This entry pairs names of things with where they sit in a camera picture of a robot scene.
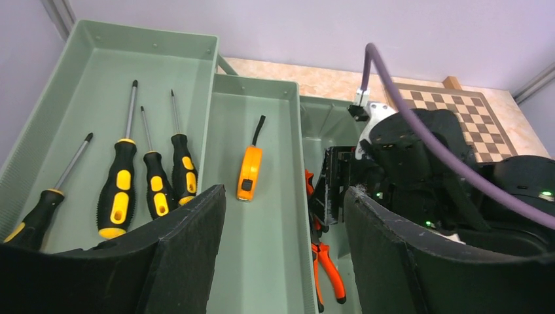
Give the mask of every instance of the wooden table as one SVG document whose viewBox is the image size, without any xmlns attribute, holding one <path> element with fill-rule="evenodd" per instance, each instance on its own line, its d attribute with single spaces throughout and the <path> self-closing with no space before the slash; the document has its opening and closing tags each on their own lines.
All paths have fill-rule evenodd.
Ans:
<svg viewBox="0 0 555 314">
<path fill-rule="evenodd" d="M 356 89 L 361 83 L 361 74 L 356 72 L 235 58 L 226 58 L 226 61 L 241 76 L 298 82 L 300 94 L 304 96 L 317 96 L 351 101 L 353 100 Z M 409 78 L 393 78 L 393 81 L 421 86 L 443 87 L 443 83 L 441 82 L 429 82 Z M 538 136 L 508 91 L 465 85 L 463 85 L 462 88 L 464 90 L 484 94 L 494 115 L 499 120 L 507 136 L 514 145 L 517 154 L 549 157 L 547 150 L 540 142 Z M 377 75 L 370 76 L 370 98 L 374 101 L 388 103 L 384 86 Z"/>
</svg>

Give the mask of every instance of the cable connector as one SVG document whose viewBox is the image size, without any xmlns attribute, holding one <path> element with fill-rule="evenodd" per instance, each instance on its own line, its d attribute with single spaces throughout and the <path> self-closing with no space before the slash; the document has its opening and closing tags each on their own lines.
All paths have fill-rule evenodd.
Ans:
<svg viewBox="0 0 555 314">
<path fill-rule="evenodd" d="M 350 105 L 348 108 L 349 114 L 355 119 L 355 121 L 367 121 L 368 114 L 365 112 L 364 108 L 368 103 L 368 99 L 370 97 L 370 90 L 363 91 L 362 89 L 357 90 L 357 94 L 355 96 L 355 100 L 353 101 L 353 105 Z"/>
<path fill-rule="evenodd" d="M 370 90 L 363 91 L 362 89 L 357 89 L 357 94 L 355 95 L 355 101 L 353 101 L 353 105 L 364 107 L 368 103 L 368 99 L 370 97 Z"/>
</svg>

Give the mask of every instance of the screwdriver handle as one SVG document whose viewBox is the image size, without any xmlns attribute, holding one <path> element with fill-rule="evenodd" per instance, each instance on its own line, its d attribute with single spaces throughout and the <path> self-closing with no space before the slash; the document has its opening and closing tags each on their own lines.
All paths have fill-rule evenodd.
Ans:
<svg viewBox="0 0 555 314">
<path fill-rule="evenodd" d="M 162 167 L 162 155 L 154 151 L 148 152 L 143 160 L 147 165 L 147 205 L 154 220 L 176 209 L 177 201 Z"/>
<path fill-rule="evenodd" d="M 181 133 L 175 134 L 171 137 L 171 143 L 173 144 L 171 181 L 179 205 L 184 205 L 196 195 L 198 172 L 187 148 L 187 136 Z"/>
<path fill-rule="evenodd" d="M 35 208 L 23 218 L 21 224 L 8 235 L 4 243 L 33 251 L 40 250 L 52 216 L 64 198 L 58 190 L 42 191 Z"/>
<path fill-rule="evenodd" d="M 125 234 L 135 212 L 133 157 L 137 147 L 131 139 L 121 139 L 114 148 L 116 156 L 100 192 L 96 211 L 98 234 L 105 239 Z"/>
</svg>

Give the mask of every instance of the tape measure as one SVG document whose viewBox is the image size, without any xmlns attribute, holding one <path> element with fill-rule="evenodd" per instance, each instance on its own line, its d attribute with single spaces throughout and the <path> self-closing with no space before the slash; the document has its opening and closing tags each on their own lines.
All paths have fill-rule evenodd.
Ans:
<svg viewBox="0 0 555 314">
<path fill-rule="evenodd" d="M 237 186 L 237 199 L 240 201 L 252 201 L 257 187 L 259 177 L 260 163 L 262 162 L 262 149 L 256 147 L 260 129 L 266 120 L 266 116 L 260 116 L 259 124 L 253 137 L 253 144 L 247 147 L 241 172 L 239 174 L 239 183 Z"/>
</svg>

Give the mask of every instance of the wooden board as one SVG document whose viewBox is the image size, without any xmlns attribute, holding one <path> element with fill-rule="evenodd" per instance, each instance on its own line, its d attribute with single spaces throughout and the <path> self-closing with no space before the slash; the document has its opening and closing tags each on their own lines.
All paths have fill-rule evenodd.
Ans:
<svg viewBox="0 0 555 314">
<path fill-rule="evenodd" d="M 498 162 L 516 155 L 507 133 L 482 93 L 401 83 L 395 85 L 411 108 L 453 111 L 459 118 L 466 142 L 474 149 L 479 162 Z"/>
</svg>

